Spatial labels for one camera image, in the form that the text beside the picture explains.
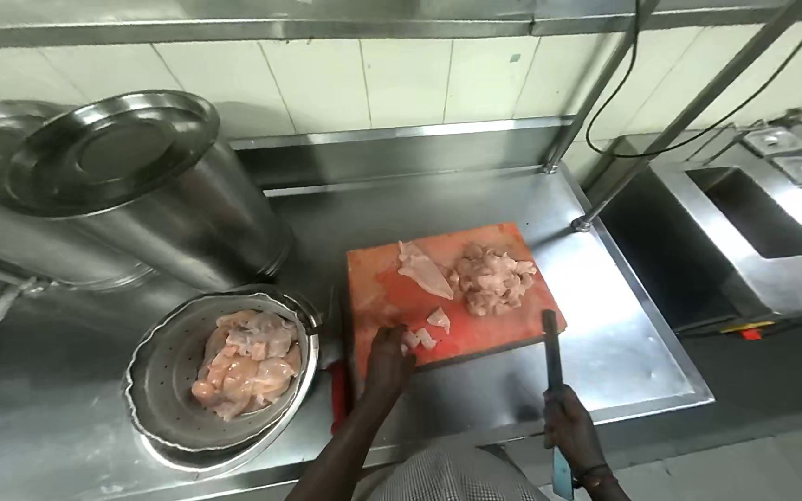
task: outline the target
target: black cable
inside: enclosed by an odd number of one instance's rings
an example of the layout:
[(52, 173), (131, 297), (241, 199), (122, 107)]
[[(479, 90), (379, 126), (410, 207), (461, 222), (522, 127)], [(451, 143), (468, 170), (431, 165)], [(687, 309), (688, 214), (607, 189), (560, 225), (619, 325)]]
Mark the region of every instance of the black cable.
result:
[(714, 130), (715, 128), (717, 128), (720, 124), (722, 124), (726, 120), (729, 120), (729, 118), (732, 115), (734, 115), (735, 113), (739, 112), (742, 108), (744, 108), (751, 101), (753, 101), (754, 98), (759, 96), (760, 93), (762, 93), (764, 90), (766, 90), (766, 87), (768, 87), (769, 85), (771, 85), (773, 83), (775, 78), (778, 75), (780, 75), (782, 73), (782, 71), (784, 71), (785, 67), (788, 66), (788, 63), (790, 63), (791, 60), (794, 59), (796, 54), (800, 51), (800, 49), (802, 49), (802, 39), (801, 39), (797, 43), (797, 45), (794, 47), (794, 50), (792, 50), (791, 53), (788, 54), (788, 57), (786, 57), (785, 60), (782, 62), (782, 64), (779, 65), (779, 67), (773, 72), (772, 76), (770, 76), (763, 83), (763, 85), (761, 85), (760, 88), (757, 89), (757, 91), (754, 94), (750, 95), (748, 97), (748, 99), (745, 99), (743, 102), (741, 102), (741, 104), (736, 106), (732, 111), (726, 113), (725, 116), (722, 119), (717, 120), (716, 122), (714, 122), (713, 125), (711, 125), (708, 128), (705, 128), (704, 130), (702, 130), (701, 132), (697, 133), (696, 135), (690, 137), (689, 139), (686, 139), (685, 141), (678, 142), (678, 143), (674, 144), (673, 146), (668, 146), (668, 147), (664, 148), (663, 150), (658, 150), (657, 152), (648, 152), (648, 153), (644, 153), (644, 154), (635, 154), (635, 155), (614, 154), (614, 153), (612, 153), (610, 151), (604, 151), (604, 150), (600, 150), (600, 149), (596, 148), (596, 146), (593, 144), (593, 141), (591, 141), (591, 139), (590, 139), (590, 129), (593, 128), (593, 124), (594, 124), (594, 122), (596, 122), (596, 118), (599, 117), (600, 114), (602, 114), (602, 111), (605, 109), (606, 106), (608, 106), (608, 103), (611, 102), (611, 100), (618, 94), (618, 91), (621, 89), (621, 87), (623, 87), (624, 84), (627, 82), (627, 79), (630, 77), (630, 72), (633, 70), (633, 66), (636, 63), (636, 42), (639, 39), (639, 0), (634, 0), (634, 1), (635, 1), (634, 18), (635, 18), (636, 22), (634, 23), (633, 52), (632, 52), (631, 57), (630, 57), (630, 65), (627, 68), (627, 72), (624, 74), (624, 78), (621, 80), (621, 83), (618, 84), (618, 87), (615, 89), (615, 91), (613, 93), (611, 93), (611, 96), (609, 96), (607, 98), (607, 100), (605, 100), (605, 103), (602, 105), (601, 108), (599, 108), (599, 111), (597, 111), (596, 115), (593, 117), (593, 119), (590, 120), (590, 125), (586, 128), (586, 137), (585, 137), (586, 145), (589, 146), (590, 149), (593, 150), (594, 152), (596, 152), (597, 154), (601, 154), (601, 155), (608, 154), (608, 155), (610, 155), (612, 157), (615, 157), (615, 158), (618, 158), (618, 159), (638, 159), (640, 157), (651, 157), (651, 156), (659, 155), (659, 154), (662, 154), (662, 153), (665, 153), (665, 152), (669, 152), (671, 150), (675, 150), (676, 148), (679, 148), (680, 146), (684, 146), (685, 144), (688, 144), (689, 142), (692, 142), (692, 141), (698, 139), (699, 137), (701, 137), (701, 136), (707, 134), (708, 132), (710, 132), (711, 130)]

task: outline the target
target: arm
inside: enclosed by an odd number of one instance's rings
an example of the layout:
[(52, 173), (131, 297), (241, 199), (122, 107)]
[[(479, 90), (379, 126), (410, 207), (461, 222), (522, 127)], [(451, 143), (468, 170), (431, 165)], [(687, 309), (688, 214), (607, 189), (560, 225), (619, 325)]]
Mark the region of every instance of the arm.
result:
[(416, 357), (401, 353), (401, 335), (407, 329), (399, 325), (382, 327), (373, 338), (367, 361), (364, 393), (340, 432), (308, 466), (287, 501), (349, 501), (355, 492), (358, 474), (376, 431), (414, 371)]
[(543, 394), (547, 449), (558, 447), (593, 501), (630, 501), (605, 462), (593, 419), (570, 386)]

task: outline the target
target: knife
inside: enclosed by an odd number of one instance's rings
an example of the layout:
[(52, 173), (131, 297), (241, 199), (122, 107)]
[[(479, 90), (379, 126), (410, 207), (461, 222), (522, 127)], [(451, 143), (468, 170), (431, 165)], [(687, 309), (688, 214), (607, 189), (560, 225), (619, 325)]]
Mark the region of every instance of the knife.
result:
[[(543, 345), (546, 347), (546, 375), (550, 390), (563, 386), (563, 363), (559, 356), (559, 327), (556, 312), (543, 311)], [(569, 501), (574, 499), (571, 466), (559, 448), (552, 449), (552, 492)]]

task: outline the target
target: wall backsplash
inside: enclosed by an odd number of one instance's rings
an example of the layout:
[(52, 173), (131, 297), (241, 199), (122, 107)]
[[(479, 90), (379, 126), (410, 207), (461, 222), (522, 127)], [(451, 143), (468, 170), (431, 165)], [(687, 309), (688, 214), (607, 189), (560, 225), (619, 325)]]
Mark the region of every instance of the wall backsplash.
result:
[[(642, 33), (634, 74), (597, 120), (592, 136), (604, 146), (623, 133), (662, 130), (758, 29)], [(229, 137), (559, 115), (576, 112), (619, 36), (3, 48), (0, 99), (86, 103), (138, 89), (184, 89), (217, 105)], [(753, 92), (800, 37), (802, 22), (694, 125), (714, 122)], [(618, 84), (626, 65), (606, 92)], [(774, 118), (797, 106), (802, 106), (802, 51), (735, 121)], [(583, 140), (582, 132), (565, 156), (579, 179), (595, 158)]]

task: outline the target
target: bracelet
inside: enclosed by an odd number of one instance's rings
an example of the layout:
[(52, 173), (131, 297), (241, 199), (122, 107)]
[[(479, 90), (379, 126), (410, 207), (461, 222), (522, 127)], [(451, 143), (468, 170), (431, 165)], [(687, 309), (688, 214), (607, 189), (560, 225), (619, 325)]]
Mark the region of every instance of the bracelet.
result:
[(579, 484), (579, 487), (583, 487), (587, 490), (592, 490), (607, 482), (618, 483), (618, 479), (615, 478), (614, 473), (611, 472), (611, 468), (608, 468), (608, 465), (605, 462), (587, 468), (584, 473), (581, 473), (577, 477), (577, 483)]

